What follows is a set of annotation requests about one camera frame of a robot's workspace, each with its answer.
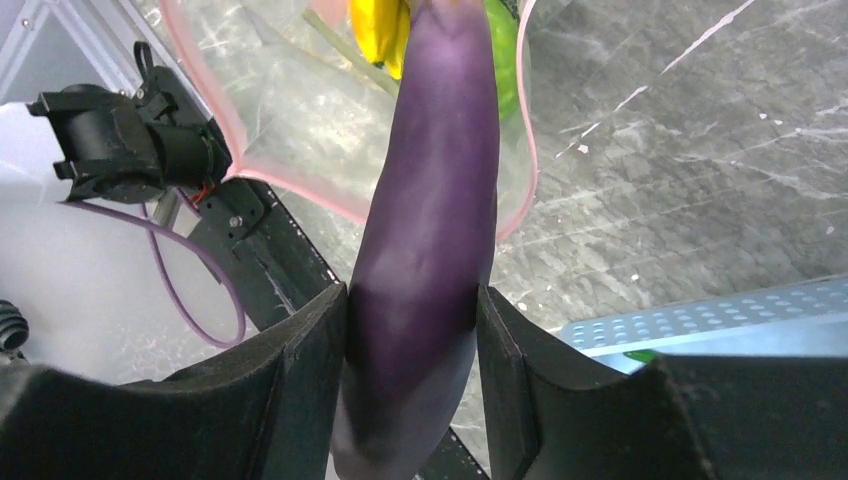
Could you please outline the green chili pepper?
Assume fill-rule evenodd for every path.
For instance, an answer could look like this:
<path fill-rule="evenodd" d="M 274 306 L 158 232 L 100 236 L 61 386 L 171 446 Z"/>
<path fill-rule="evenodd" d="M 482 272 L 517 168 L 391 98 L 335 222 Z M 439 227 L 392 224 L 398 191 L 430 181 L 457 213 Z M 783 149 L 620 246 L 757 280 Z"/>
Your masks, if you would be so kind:
<path fill-rule="evenodd" d="M 640 362 L 642 364 L 651 363 L 659 353 L 655 350 L 645 349 L 645 350 L 634 350 L 628 351 L 624 353 L 624 356 L 630 360 Z"/>

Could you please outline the yellow banana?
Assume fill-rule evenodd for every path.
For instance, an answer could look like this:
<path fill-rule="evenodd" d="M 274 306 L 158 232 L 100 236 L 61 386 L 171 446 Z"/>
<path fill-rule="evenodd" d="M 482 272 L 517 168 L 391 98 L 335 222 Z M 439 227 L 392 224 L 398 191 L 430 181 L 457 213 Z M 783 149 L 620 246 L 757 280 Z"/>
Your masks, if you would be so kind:
<path fill-rule="evenodd" d="M 404 0 L 352 0 L 349 2 L 357 45 L 371 64 L 380 64 L 395 80 L 403 74 L 410 34 L 410 6 Z"/>

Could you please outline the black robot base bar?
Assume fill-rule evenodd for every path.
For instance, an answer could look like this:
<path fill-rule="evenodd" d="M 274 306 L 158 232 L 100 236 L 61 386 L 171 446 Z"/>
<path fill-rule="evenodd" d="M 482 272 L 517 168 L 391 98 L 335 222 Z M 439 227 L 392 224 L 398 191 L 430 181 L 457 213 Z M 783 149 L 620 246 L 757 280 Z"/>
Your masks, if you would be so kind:
<path fill-rule="evenodd" d="M 271 189 L 239 180 L 196 235 L 227 263 L 258 334 L 181 372 L 197 479 L 321 479 L 344 358 L 345 288 Z"/>

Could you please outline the green custard apple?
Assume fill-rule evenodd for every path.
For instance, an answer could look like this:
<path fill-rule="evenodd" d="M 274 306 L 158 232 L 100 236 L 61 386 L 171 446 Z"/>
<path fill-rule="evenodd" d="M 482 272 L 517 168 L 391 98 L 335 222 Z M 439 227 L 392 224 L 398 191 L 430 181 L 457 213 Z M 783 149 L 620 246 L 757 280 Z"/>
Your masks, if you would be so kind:
<path fill-rule="evenodd" d="M 499 119 L 504 122 L 519 107 L 515 59 L 518 22 L 501 1 L 486 0 L 484 6 L 491 31 Z"/>

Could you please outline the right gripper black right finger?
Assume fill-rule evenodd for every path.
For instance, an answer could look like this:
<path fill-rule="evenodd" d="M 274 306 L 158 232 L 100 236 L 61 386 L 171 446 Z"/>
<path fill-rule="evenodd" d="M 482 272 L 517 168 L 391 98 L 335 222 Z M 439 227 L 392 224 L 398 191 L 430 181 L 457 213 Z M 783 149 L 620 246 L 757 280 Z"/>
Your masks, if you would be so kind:
<path fill-rule="evenodd" d="M 477 306 L 495 479 L 843 479 L 840 358 L 659 356 L 626 375 L 526 319 Z"/>

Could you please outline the clear zip top bag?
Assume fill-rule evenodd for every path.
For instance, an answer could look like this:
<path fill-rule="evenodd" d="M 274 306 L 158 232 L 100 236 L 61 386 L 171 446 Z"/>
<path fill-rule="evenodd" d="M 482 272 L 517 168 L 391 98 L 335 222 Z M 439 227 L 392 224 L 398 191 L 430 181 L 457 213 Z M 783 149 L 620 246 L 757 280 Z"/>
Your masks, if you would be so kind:
<path fill-rule="evenodd" d="M 402 77 L 364 58 L 349 2 L 162 1 L 159 11 L 232 152 L 228 176 L 270 183 L 363 222 Z M 528 214 L 539 175 L 527 40 L 535 3 L 501 2 L 518 22 L 519 107 L 499 119 L 498 239 Z"/>

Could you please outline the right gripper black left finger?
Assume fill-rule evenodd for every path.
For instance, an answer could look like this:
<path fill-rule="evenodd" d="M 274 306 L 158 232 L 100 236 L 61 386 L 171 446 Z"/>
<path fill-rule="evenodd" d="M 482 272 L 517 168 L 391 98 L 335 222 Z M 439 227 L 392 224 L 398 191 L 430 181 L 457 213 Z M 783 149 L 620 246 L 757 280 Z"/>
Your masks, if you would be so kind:
<path fill-rule="evenodd" d="M 161 381 L 110 386 L 1 370 L 5 479 L 321 479 L 347 291 Z"/>

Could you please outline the purple eggplant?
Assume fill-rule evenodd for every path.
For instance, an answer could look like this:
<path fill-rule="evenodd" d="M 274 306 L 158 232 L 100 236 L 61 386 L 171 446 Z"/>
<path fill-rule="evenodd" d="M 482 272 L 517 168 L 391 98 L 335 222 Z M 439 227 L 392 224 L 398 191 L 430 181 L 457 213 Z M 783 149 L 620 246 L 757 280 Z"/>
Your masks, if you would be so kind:
<path fill-rule="evenodd" d="M 411 479 L 448 430 L 492 269 L 499 147 L 483 3 L 417 2 L 349 285 L 331 439 L 342 479 Z"/>

